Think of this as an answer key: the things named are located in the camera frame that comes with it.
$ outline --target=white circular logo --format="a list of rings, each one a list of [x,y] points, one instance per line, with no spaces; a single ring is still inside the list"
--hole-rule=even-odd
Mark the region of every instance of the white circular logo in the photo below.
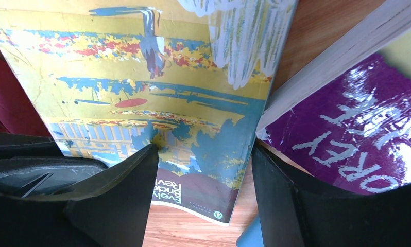
[[[222,213],[219,211],[215,211],[214,216],[216,219],[222,219]]]

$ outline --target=wood grain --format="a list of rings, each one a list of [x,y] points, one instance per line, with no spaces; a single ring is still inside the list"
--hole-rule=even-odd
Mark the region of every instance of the wood grain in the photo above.
[[[300,0],[272,92],[383,2]],[[249,165],[229,227],[217,226],[178,209],[153,205],[143,246],[234,247],[237,238],[256,215]]]

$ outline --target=dark red fabric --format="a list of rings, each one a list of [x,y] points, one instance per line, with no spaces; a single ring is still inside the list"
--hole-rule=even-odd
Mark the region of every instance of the dark red fabric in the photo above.
[[[0,131],[51,136],[8,64],[0,60]]]

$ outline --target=book cover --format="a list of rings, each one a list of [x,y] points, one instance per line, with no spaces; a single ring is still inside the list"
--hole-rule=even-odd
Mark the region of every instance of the book cover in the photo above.
[[[1,3],[0,49],[64,155],[155,143],[153,204],[228,224],[295,1],[62,2]]]
[[[266,128],[266,142],[315,177],[379,193],[411,183],[411,30]]]

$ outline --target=purple book cover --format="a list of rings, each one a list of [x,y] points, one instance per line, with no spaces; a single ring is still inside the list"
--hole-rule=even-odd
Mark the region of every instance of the purple book cover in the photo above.
[[[315,177],[361,194],[411,183],[411,30],[266,128]]]

